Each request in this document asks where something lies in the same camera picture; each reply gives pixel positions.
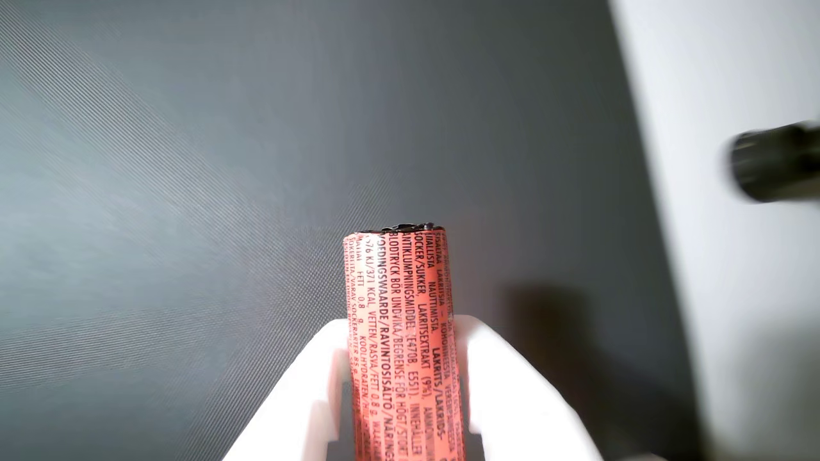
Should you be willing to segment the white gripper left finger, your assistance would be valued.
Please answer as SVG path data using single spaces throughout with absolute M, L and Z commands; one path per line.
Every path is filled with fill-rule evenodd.
M 225 460 L 325 460 L 350 380 L 348 322 L 320 328 L 270 391 Z

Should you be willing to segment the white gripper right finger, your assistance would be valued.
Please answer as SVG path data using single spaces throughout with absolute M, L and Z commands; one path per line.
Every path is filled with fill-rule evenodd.
M 468 431 L 484 459 L 602 459 L 577 412 L 499 333 L 459 314 L 455 339 Z

